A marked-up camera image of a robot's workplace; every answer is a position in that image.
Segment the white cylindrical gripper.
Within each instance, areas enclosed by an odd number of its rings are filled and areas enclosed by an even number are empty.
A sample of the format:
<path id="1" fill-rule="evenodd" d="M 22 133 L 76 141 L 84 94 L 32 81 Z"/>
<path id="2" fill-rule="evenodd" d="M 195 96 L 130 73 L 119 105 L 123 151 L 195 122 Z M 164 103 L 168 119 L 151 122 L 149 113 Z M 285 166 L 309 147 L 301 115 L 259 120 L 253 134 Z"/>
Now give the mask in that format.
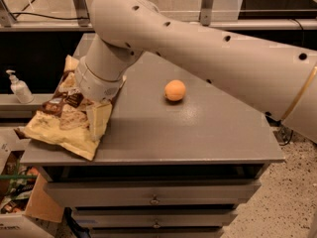
<path id="1" fill-rule="evenodd" d="M 123 78 L 115 81 L 100 79 L 88 68 L 86 57 L 79 60 L 75 70 L 75 81 L 80 92 L 87 99 L 93 101 L 111 100 L 119 92 Z M 89 132 L 93 141 L 98 141 L 104 135 L 112 113 L 110 102 L 94 103 L 86 109 L 89 121 Z"/>

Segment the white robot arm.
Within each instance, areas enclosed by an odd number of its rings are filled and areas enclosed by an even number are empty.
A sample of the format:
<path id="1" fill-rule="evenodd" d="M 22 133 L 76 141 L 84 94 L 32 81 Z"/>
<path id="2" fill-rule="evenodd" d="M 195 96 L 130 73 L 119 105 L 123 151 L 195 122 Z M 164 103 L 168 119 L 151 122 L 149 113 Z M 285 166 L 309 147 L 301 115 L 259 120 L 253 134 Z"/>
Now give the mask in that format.
<path id="1" fill-rule="evenodd" d="M 96 36 L 75 80 L 95 101 L 117 95 L 149 52 L 317 142 L 317 52 L 169 19 L 147 0 L 93 0 Z"/>

